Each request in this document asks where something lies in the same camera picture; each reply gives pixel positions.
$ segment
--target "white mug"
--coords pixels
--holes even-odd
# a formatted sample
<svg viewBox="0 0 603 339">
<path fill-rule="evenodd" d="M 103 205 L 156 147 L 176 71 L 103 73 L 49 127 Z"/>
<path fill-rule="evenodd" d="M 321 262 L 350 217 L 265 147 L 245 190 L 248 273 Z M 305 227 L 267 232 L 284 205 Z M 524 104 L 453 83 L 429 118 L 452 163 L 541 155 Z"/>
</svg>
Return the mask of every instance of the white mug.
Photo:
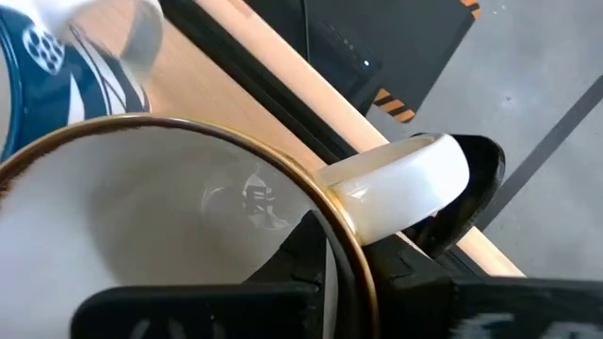
<svg viewBox="0 0 603 339">
<path fill-rule="evenodd" d="M 0 291 L 9 291 L 0 329 L 10 338 L 66 338 L 78 305 L 110 287 L 243 283 L 308 211 L 330 242 L 323 336 L 333 335 L 337 315 L 337 260 L 350 262 L 372 306 L 361 319 L 375 327 L 360 247 L 445 207 L 468 175 L 461 148 L 444 134 L 310 174 L 216 125 L 152 115 L 80 122 L 0 166 Z"/>
</svg>

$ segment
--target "gold rim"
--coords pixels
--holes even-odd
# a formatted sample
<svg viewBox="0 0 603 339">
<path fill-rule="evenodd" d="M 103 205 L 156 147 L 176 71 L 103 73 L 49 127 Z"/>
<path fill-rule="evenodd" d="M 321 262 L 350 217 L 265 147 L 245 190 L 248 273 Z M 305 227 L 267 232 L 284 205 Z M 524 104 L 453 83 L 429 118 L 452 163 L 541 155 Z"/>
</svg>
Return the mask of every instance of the gold rim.
<svg viewBox="0 0 603 339">
<path fill-rule="evenodd" d="M 218 137 L 259 156 L 293 180 L 312 199 L 333 227 L 336 241 L 341 244 L 345 259 L 350 263 L 354 273 L 356 293 L 361 296 L 359 311 L 361 313 L 369 312 L 368 317 L 361 315 L 360 319 L 368 319 L 369 335 L 378 337 L 379 314 L 375 285 L 367 259 L 350 228 L 352 220 L 349 214 L 336 196 L 329 192 L 329 189 L 318 185 L 294 159 L 237 130 L 205 121 L 191 121 L 150 114 L 124 114 L 82 121 L 37 139 L 0 165 L 0 196 L 9 190 L 12 179 L 25 171 L 36 159 L 69 141 L 85 136 L 145 126 L 178 128 Z"/>
</svg>

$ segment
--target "black cable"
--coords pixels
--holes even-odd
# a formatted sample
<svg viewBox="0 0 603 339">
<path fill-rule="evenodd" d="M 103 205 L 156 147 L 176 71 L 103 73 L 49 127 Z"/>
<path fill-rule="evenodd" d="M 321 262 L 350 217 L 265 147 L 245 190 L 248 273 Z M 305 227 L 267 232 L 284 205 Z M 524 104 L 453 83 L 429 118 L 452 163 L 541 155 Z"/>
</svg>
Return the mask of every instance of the black cable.
<svg viewBox="0 0 603 339">
<path fill-rule="evenodd" d="M 308 24 L 308 4 L 307 0 L 301 1 L 301 15 L 303 16 L 303 38 L 305 40 L 305 60 L 310 63 L 310 29 Z"/>
</svg>

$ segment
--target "wooden surface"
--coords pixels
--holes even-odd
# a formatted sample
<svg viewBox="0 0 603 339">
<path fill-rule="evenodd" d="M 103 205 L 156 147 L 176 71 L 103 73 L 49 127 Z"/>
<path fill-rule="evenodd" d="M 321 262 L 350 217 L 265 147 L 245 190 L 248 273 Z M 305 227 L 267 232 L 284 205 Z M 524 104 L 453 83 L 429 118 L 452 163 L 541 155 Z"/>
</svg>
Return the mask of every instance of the wooden surface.
<svg viewBox="0 0 603 339">
<path fill-rule="evenodd" d="M 197 0 L 200 6 L 359 152 L 387 142 L 312 67 L 241 0 Z M 78 23 L 111 51 L 121 50 L 132 1 L 112 1 L 84 13 Z M 145 85 L 154 112 L 236 128 L 295 158 L 308 170 L 325 166 L 233 79 L 166 23 L 160 56 Z M 459 246 L 492 275 L 522 273 L 473 228 Z"/>
</svg>

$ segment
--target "gray floor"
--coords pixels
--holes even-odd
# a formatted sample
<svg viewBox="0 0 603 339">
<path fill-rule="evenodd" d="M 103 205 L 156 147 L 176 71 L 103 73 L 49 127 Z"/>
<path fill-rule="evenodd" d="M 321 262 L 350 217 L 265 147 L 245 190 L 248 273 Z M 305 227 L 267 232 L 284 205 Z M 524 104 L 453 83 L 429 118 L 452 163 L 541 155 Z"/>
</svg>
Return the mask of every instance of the gray floor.
<svg viewBox="0 0 603 339">
<path fill-rule="evenodd" d="M 368 119 L 392 140 L 419 131 L 491 137 L 508 176 L 603 74 L 603 2 L 480 4 L 417 117 L 398 124 L 372 107 Z M 528 275 L 603 281 L 602 133 L 598 105 L 486 230 Z"/>
</svg>

